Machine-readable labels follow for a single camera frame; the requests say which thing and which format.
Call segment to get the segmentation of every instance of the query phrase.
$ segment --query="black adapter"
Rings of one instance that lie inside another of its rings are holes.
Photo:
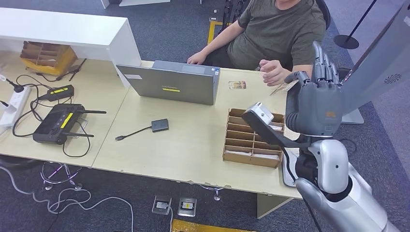
[[[151,122],[152,132],[166,131],[169,129],[168,119],[160,119]]]

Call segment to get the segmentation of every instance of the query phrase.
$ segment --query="cardboard organizer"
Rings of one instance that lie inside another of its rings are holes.
[[[72,66],[77,56],[68,45],[24,41],[20,58],[31,71],[61,75]]]
[[[241,118],[245,110],[230,109],[226,123],[223,160],[277,168],[282,162],[279,146],[265,143]],[[283,134],[285,116],[274,114],[271,126]]]

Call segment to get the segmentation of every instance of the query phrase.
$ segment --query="robot finger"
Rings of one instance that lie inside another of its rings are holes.
[[[331,63],[330,65],[332,67],[333,82],[335,84],[338,84],[340,81],[339,81],[339,73],[337,72],[336,65],[334,63]]]

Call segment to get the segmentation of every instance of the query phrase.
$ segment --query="white power strip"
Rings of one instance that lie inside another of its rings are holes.
[[[0,119],[0,127],[7,128],[14,125],[18,117],[21,116],[27,99],[30,96],[30,92],[30,87],[24,87],[24,90],[19,93],[13,92],[12,98],[10,99],[8,104],[14,106],[17,110],[12,113],[5,111]]]

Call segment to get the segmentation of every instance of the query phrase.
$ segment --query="gray laptop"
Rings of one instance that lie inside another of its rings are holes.
[[[156,60],[152,68],[117,65],[140,96],[213,105],[220,69]]]

